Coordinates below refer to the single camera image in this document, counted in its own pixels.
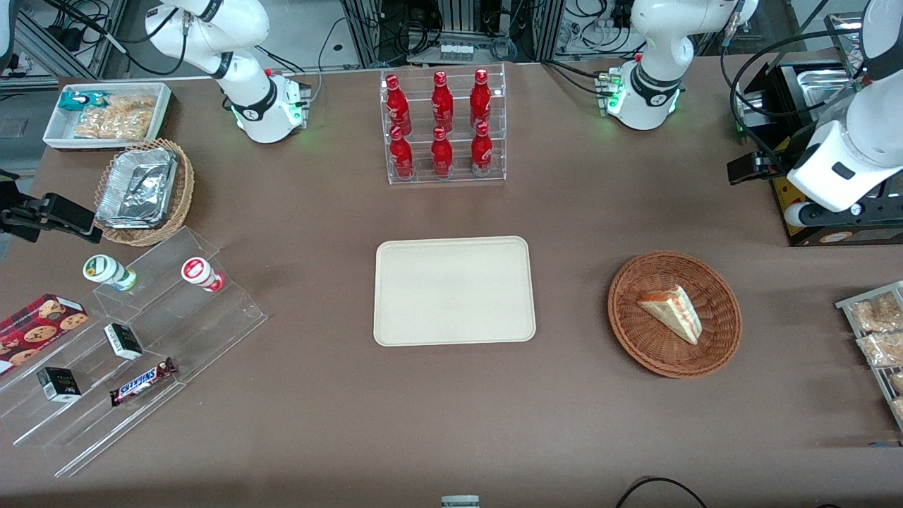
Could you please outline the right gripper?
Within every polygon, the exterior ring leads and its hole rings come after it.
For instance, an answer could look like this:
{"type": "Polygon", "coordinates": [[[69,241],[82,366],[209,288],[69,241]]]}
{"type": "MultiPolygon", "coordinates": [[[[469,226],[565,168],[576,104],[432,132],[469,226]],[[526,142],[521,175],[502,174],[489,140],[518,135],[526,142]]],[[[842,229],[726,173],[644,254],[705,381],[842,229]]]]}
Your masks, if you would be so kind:
{"type": "Polygon", "coordinates": [[[1,226],[6,234],[30,243],[38,241],[41,231],[61,231],[97,244],[95,212],[57,193],[33,199],[14,181],[1,182],[1,226]]]}

